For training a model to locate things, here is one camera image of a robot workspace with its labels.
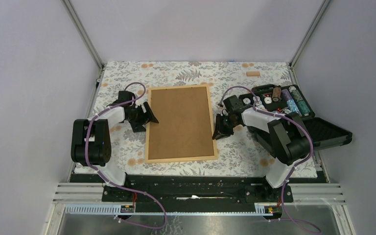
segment white wall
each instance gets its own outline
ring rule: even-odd
[[[72,0],[106,61],[290,61],[322,0]]]
[[[96,74],[61,1],[0,1],[0,235],[40,233]]]
[[[376,234],[376,1],[334,1],[296,73],[316,114],[354,133],[323,155],[357,234]]]

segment corkboard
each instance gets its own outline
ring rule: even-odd
[[[210,88],[206,85],[149,88],[158,119],[146,129],[145,161],[170,163],[218,158]]]

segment poker chip set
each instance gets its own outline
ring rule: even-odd
[[[244,105],[253,105],[254,102],[257,102],[257,107],[261,110],[283,114],[298,113],[313,140],[315,150],[345,145],[352,140],[351,132],[322,118],[315,117],[315,113],[297,85],[280,87],[269,84],[253,87],[252,92],[257,98],[250,93],[238,97]],[[247,127],[247,129],[257,142],[266,149],[270,149],[271,139],[267,132],[254,127]]]
[[[239,97],[245,105],[256,102],[258,109],[272,113],[289,114],[296,112],[301,117],[314,116],[298,86],[280,87],[270,84],[254,87],[252,91],[257,99],[252,94],[243,94]]]

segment gray floor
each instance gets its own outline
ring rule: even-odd
[[[335,217],[328,206],[288,206],[293,218],[308,220],[322,229],[323,235],[339,234]],[[134,222],[161,225],[162,216],[132,216]],[[110,215],[65,215],[61,235],[305,235],[292,222],[262,222],[260,216],[168,216],[162,230],[150,230],[118,223]]]

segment table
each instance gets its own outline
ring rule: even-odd
[[[260,71],[260,77],[247,77],[247,71]],[[265,84],[286,86],[292,84],[285,62],[109,62],[94,105],[93,114],[103,110],[117,99],[118,91],[131,82],[142,82],[146,87],[166,87],[206,84],[210,85],[212,112],[215,118],[222,108],[217,106],[223,93],[232,86],[248,88]],[[143,89],[138,85],[128,88],[137,95]],[[232,89],[226,97],[246,93]],[[147,95],[138,100],[147,101]],[[236,176],[263,177],[274,163],[274,158],[252,140],[247,128],[237,126],[233,136],[217,140],[218,160],[184,163],[144,163],[145,133],[133,133],[129,123],[111,129],[112,158],[128,174]],[[91,173],[89,167],[76,164],[75,173]],[[312,159],[301,164],[292,177],[316,178]]]

